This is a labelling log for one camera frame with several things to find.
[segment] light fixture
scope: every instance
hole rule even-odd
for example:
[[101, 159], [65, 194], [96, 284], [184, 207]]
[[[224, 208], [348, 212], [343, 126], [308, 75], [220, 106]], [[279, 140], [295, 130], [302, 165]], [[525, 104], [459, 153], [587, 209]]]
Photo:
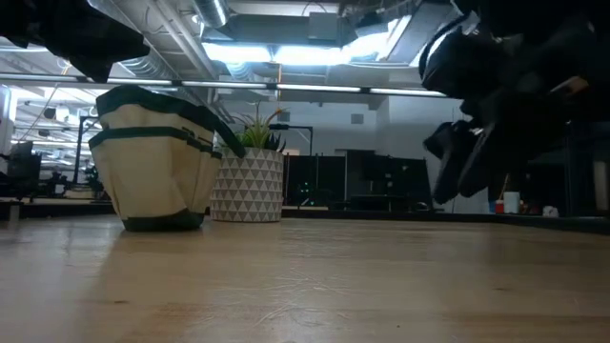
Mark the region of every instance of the light fixture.
[[[432, 45], [432, 47], [430, 47], [430, 53], [428, 53], [428, 57], [432, 56], [432, 54], [435, 52], [435, 50], [438, 49], [438, 46], [440, 46], [440, 43], [442, 43], [442, 41], [445, 39], [445, 37], [447, 37], [447, 33], [441, 35], [437, 39], [437, 41]], [[421, 55], [423, 54], [423, 50], [426, 49], [426, 45], [421, 47], [421, 49], [417, 53], [416, 57], [413, 59], [413, 61], [411, 61], [411, 63], [409, 63], [410, 67], [417, 67], [417, 66], [419, 66], [419, 59], [421, 58]]]
[[424, 96], [424, 97], [446, 97], [445, 94], [438, 91], [427, 91], [427, 90], [402, 90], [402, 89], [371, 89], [371, 94], [379, 95], [411, 95], [411, 96]]
[[336, 91], [360, 92], [360, 87], [324, 86], [324, 85], [284, 85], [277, 84], [279, 90], [286, 91]]
[[350, 62], [340, 48], [283, 46], [274, 61], [287, 66], [335, 66]]
[[220, 45], [214, 43], [202, 43], [202, 45], [208, 57], [216, 61], [225, 63], [271, 61], [269, 51], [261, 46]]
[[42, 164], [63, 164], [64, 166], [71, 166], [72, 162], [66, 160], [43, 160]]
[[153, 80], [153, 79], [132, 79], [111, 77], [108, 79], [108, 84], [114, 85], [141, 85], [141, 86], [171, 86], [171, 80]]
[[186, 87], [208, 87], [208, 88], [224, 88], [224, 89], [247, 89], [247, 90], [265, 90], [267, 85], [263, 83], [250, 82], [222, 82], [222, 81], [183, 81], [183, 86]]
[[[55, 142], [55, 141], [30, 141], [30, 142], [33, 143], [34, 145], [48, 146], [48, 147], [76, 148], [78, 145], [75, 142]], [[17, 144], [17, 143], [19, 143], [19, 141], [11, 140], [10, 143]]]
[[377, 61], [385, 60], [388, 58], [394, 47], [398, 43], [398, 39], [402, 36], [405, 30], [407, 30], [407, 25], [411, 21], [411, 15], [405, 15], [400, 18], [397, 22], [392, 21], [388, 23], [388, 29], [390, 30], [390, 35], [388, 36], [385, 47], [379, 51], [377, 55]]

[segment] ceiling duct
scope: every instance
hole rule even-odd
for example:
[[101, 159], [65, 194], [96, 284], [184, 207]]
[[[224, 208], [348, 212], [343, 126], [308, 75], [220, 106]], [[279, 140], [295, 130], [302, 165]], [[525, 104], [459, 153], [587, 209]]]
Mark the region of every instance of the ceiling duct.
[[226, 63], [227, 71], [237, 81], [254, 81], [254, 73], [249, 63]]
[[[89, 4], [96, 10], [110, 16], [114, 20], [137, 30], [133, 22], [119, 9], [112, 0], [88, 0]], [[151, 47], [151, 53], [148, 56], [134, 58], [120, 62], [125, 69], [133, 73], [138, 78], [151, 79], [179, 79], [179, 75], [168, 65], [161, 55], [154, 49], [153, 45], [145, 40], [146, 44]], [[179, 89], [178, 96], [193, 102], [202, 104], [203, 101], [199, 95], [196, 95], [190, 90]]]
[[227, 24], [231, 10], [226, 0], [193, 0], [194, 9], [208, 28], [218, 29]]
[[218, 44], [272, 44], [343, 47], [357, 39], [353, 25], [336, 13], [309, 16], [237, 14], [202, 40]]

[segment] plant pot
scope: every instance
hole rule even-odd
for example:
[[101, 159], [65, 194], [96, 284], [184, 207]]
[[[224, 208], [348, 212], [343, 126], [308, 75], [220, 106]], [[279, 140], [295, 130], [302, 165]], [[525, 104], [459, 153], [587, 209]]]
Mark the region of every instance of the plant pot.
[[212, 191], [213, 220], [276, 222], [282, 214], [284, 156], [246, 148], [244, 158], [225, 151]]

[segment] wooden surface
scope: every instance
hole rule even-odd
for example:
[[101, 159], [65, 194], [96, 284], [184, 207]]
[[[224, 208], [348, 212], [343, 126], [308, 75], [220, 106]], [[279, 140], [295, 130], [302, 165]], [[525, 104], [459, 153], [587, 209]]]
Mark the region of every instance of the wooden surface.
[[0, 231], [0, 341], [610, 341], [610, 238], [487, 224], [291, 220]]

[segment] canvas bag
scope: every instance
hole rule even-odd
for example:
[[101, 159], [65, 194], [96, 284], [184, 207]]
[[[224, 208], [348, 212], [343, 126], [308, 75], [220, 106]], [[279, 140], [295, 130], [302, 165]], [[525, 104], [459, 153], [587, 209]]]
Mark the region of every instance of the canvas bag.
[[191, 213], [201, 145], [175, 128], [126, 128], [89, 142], [100, 178], [128, 231], [196, 229]]
[[189, 131], [210, 145], [217, 117], [207, 107], [137, 86], [118, 86], [96, 99], [104, 128], [173, 127]]
[[218, 176], [222, 153], [217, 151], [203, 151], [197, 190], [193, 201], [193, 212], [203, 217], [206, 209], [210, 206], [212, 189]]

